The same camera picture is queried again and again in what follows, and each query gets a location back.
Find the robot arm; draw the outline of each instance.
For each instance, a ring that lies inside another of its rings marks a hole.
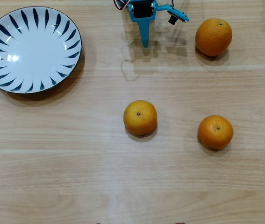
[[[127,0],[121,9],[125,5],[128,5],[131,20],[138,23],[144,48],[149,45],[149,25],[152,20],[155,20],[156,11],[167,11],[171,15],[169,23],[172,25],[175,25],[177,20],[189,21],[185,13],[174,8],[173,0],[171,6],[168,4],[159,6],[156,0]]]

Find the wire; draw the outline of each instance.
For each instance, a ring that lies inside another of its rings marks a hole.
[[[123,3],[122,7],[120,7],[118,5],[117,0],[114,0],[114,4],[115,4],[116,8],[119,10],[123,10],[127,6],[127,4],[130,2],[130,0],[127,0],[125,3],[123,2],[123,0],[119,0],[119,1]]]

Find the ceramic plate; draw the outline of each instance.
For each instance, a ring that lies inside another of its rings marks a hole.
[[[0,19],[0,89],[36,93],[62,82],[81,54],[73,21],[46,7],[28,7]]]

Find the wood grain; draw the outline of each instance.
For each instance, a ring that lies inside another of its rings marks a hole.
[[[71,17],[85,55],[42,95],[0,91],[0,224],[265,223],[265,0],[176,1],[190,22],[159,12],[148,49],[112,0],[0,0],[0,17],[33,5]],[[194,44],[209,17],[233,29],[217,58]],[[158,112],[144,138],[122,121],[137,99]],[[212,114],[235,129],[217,153],[197,141]]]

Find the orange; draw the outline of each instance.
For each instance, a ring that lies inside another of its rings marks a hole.
[[[199,125],[198,138],[208,148],[224,149],[233,138],[233,127],[221,116],[206,117]]]
[[[157,125],[157,112],[153,104],[137,100],[129,104],[124,112],[124,124],[133,134],[147,134]]]
[[[222,19],[210,18],[204,21],[196,34],[198,49],[207,56],[223,53],[232,41],[232,29]]]

